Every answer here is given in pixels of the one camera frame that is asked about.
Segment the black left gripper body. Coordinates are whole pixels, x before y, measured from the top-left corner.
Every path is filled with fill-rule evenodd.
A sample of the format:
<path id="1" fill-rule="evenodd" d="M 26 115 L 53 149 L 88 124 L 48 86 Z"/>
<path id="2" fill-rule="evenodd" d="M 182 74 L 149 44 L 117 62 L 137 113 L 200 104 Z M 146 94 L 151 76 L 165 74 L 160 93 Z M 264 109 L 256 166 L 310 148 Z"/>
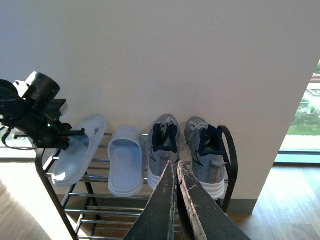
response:
<path id="1" fill-rule="evenodd" d="M 61 123 L 61 107 L 65 99 L 56 99 L 60 86 L 50 77 L 34 71 L 26 81 L 0 81 L 0 122 L 6 129 L 1 138 L 5 145 L 12 129 L 31 138 L 34 148 L 63 149 L 69 147 L 72 126 Z"/>

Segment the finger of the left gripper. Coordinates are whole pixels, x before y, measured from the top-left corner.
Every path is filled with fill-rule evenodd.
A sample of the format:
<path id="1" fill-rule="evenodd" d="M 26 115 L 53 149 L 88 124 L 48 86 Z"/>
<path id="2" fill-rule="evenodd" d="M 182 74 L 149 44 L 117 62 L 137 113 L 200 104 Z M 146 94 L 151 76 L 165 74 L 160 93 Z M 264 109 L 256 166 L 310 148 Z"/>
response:
<path id="1" fill-rule="evenodd" d="M 81 128 L 80 130 L 66 130 L 63 132 L 63 137 L 64 138 L 69 138 L 69 137 L 77 137 L 77 136 L 84 136 L 85 135 L 85 129 Z"/>

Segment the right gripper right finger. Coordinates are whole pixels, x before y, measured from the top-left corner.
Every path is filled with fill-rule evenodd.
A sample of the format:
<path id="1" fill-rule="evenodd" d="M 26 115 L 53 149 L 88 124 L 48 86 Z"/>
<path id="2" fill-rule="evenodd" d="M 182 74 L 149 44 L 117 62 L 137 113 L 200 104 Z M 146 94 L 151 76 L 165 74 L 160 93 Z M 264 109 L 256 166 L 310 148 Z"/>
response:
<path id="1" fill-rule="evenodd" d="M 177 166 L 177 205 L 185 240 L 248 240 L 181 161 Z"/>

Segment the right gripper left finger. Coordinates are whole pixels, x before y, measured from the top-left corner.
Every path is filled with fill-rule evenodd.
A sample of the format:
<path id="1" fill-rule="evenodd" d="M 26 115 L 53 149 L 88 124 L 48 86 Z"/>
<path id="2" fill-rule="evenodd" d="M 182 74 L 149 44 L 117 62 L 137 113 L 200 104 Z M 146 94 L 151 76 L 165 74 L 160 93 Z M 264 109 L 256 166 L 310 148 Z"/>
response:
<path id="1" fill-rule="evenodd" d="M 174 239 L 175 200 L 176 174 L 173 163 L 168 161 L 145 209 L 124 239 Z"/>

